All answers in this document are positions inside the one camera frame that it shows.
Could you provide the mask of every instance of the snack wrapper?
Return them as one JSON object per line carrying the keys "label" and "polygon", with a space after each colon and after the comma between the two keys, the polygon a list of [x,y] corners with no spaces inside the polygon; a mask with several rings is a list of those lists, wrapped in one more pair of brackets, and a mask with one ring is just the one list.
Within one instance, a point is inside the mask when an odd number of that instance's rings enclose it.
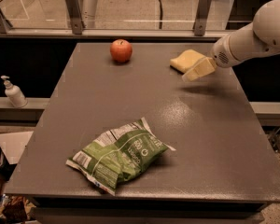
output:
{"label": "snack wrapper", "polygon": [[66,161],[95,186],[115,195],[118,183],[142,174],[168,148],[150,130],[145,118],[102,133]]}

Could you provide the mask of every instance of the red apple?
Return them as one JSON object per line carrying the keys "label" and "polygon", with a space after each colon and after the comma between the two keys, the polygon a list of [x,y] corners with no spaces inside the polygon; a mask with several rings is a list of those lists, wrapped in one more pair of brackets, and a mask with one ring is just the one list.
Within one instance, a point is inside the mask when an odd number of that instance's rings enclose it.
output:
{"label": "red apple", "polygon": [[133,48],[131,43],[124,39],[118,39],[111,44],[111,56],[118,63],[126,63],[130,60]]}

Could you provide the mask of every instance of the concrete floor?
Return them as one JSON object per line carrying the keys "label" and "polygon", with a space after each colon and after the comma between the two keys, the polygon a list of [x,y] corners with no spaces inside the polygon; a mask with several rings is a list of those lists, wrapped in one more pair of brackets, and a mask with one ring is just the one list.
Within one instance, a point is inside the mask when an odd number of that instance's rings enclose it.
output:
{"label": "concrete floor", "polygon": [[[198,0],[161,0],[161,2],[163,30],[192,29]],[[207,23],[208,30],[225,29],[232,4],[233,0],[213,0]],[[0,0],[0,8],[15,28],[65,29],[68,27],[64,0]],[[159,30],[159,24],[158,0],[98,1],[96,29]],[[14,129],[11,127],[7,131],[14,132]],[[276,153],[276,158],[280,161],[280,152]],[[262,223],[280,224],[280,204],[270,205],[262,211],[262,214],[265,217]]]}

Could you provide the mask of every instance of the white pump bottle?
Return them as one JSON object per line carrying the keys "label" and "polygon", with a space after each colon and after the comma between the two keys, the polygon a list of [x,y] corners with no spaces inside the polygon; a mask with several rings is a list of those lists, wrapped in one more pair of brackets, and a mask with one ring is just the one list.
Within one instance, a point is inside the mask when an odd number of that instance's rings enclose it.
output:
{"label": "white pump bottle", "polygon": [[11,82],[7,80],[9,77],[1,76],[1,78],[4,80],[4,85],[6,86],[5,93],[6,96],[9,98],[10,102],[17,108],[21,108],[27,105],[28,100],[23,95],[20,88],[11,84]]}

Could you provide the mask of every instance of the crumpled snack bag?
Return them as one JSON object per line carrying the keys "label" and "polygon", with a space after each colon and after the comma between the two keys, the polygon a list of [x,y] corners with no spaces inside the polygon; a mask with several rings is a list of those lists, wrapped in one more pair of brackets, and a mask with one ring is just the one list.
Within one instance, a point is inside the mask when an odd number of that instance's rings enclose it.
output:
{"label": "crumpled snack bag", "polygon": [[102,133],[66,164],[78,169],[97,187],[115,195],[118,183],[142,174],[168,147],[141,118]]}

